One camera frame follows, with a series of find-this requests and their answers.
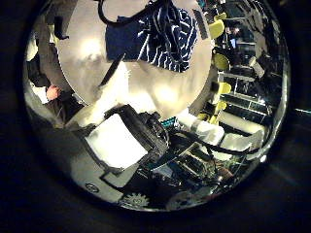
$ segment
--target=cable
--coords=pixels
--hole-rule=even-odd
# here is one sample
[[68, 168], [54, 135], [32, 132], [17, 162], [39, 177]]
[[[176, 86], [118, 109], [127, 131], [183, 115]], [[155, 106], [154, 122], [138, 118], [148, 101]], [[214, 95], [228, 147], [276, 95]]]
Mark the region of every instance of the cable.
[[125, 57], [125, 53], [119, 55], [119, 56], [117, 57], [117, 59], [114, 60], [114, 62], [113, 62], [113, 63], [111, 64], [111, 66], [109, 67], [109, 69], [108, 69], [108, 71], [107, 71], [107, 73], [106, 73], [106, 75], [105, 75], [103, 81], [100, 83], [100, 86], [105, 85], [105, 84], [108, 82], [108, 80], [109, 80], [110, 78], [112, 78], [112, 76], [113, 76], [113, 75], [115, 74], [115, 72], [117, 71], [117, 69], [118, 69], [118, 67], [119, 67], [119, 65], [120, 65], [120, 62], [122, 62], [122, 60], [124, 59], [124, 57]]
[[238, 171], [240, 170], [241, 166], [243, 165], [244, 161], [245, 161], [245, 157], [244, 157], [244, 158], [243, 158], [243, 160], [239, 163], [239, 165], [238, 165], [237, 169], [236, 169], [236, 170], [234, 171], [234, 173], [232, 174], [232, 175], [233, 175], [233, 177], [235, 177], [235, 176], [236, 176], [236, 174], [237, 174], [237, 173], [238, 173]]
[[104, 4], [105, 0], [94, 0], [94, 1], [98, 2], [98, 9], [97, 9], [98, 15], [99, 15], [100, 19], [105, 24], [113, 26], [113, 27], [123, 27], [132, 21], [138, 20], [142, 17], [146, 17], [147, 15], [150, 15], [152, 12], [161, 8], [163, 5], [168, 4], [171, 0], [157, 0], [152, 5], [148, 5], [145, 9], [143, 9], [139, 13], [135, 14], [134, 16], [132, 16], [132, 17], [130, 17], [124, 21], [110, 21], [110, 20], [108, 20], [103, 13], [103, 4]]
[[185, 136], [187, 136], [188, 138], [192, 139], [195, 142], [198, 142], [199, 144], [203, 145], [204, 147], [206, 147], [206, 149], [209, 152], [212, 152], [211, 150], [217, 151], [217, 152], [223, 152], [223, 153], [228, 153], [228, 154], [232, 154], [234, 156], [244, 156], [244, 155], [248, 155], [248, 154], [254, 154], [256, 152], [258, 152], [269, 140], [271, 134], [272, 134], [272, 130], [269, 130], [269, 134], [265, 140], [265, 142], [263, 143], [263, 146], [261, 146], [258, 149], [254, 149], [254, 150], [242, 150], [242, 151], [238, 151], [238, 150], [229, 150], [229, 149], [224, 149], [218, 146], [214, 146], [208, 143], [205, 143], [204, 141], [202, 141], [201, 139], [198, 138], [198, 136], [196, 134], [190, 133], [188, 131], [185, 130], [181, 130], [181, 129], [173, 129], [171, 131], [172, 133], [181, 133], [184, 134]]

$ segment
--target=table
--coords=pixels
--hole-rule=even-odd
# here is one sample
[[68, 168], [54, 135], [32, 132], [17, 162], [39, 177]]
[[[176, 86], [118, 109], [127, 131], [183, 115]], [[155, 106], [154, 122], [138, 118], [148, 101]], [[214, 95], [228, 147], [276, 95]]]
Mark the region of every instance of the table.
[[[146, 0], [107, 0], [104, 12], [107, 18], [130, 17], [141, 11]], [[183, 8], [194, 17], [192, 10], [200, 11], [195, 0], [173, 0], [175, 6]], [[212, 46], [210, 37], [202, 40], [198, 31], [198, 41], [194, 46], [190, 68], [185, 73], [177, 73], [157, 68], [144, 61], [125, 62], [130, 70], [129, 104], [141, 106], [148, 98], [153, 104], [145, 104], [138, 112], [149, 111], [155, 105], [161, 119], [175, 116], [189, 106], [202, 90], [208, 77]], [[91, 104], [96, 100], [98, 86], [109, 69], [111, 62], [106, 60], [106, 24], [97, 14], [97, 2], [78, 0], [69, 21], [66, 35], [68, 40], [58, 44], [58, 56], [66, 80], [82, 100]]]

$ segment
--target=white pipe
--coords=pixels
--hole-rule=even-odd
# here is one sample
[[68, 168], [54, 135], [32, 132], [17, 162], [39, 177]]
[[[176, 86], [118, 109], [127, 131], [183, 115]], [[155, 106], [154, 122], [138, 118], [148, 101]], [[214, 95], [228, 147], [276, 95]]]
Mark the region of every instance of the white pipe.
[[188, 130], [196, 133], [201, 140], [208, 144], [217, 145], [225, 133], [221, 126], [198, 119], [196, 116], [189, 114], [188, 109], [178, 114], [177, 119]]
[[265, 131], [265, 127], [261, 124], [248, 121], [247, 119], [226, 112], [219, 114], [219, 121], [249, 134], [255, 134], [259, 130]]
[[249, 65], [253, 67], [256, 74], [261, 78], [264, 75], [264, 70], [260, 66], [260, 64], [257, 62], [256, 58], [252, 56], [252, 58], [249, 61]]

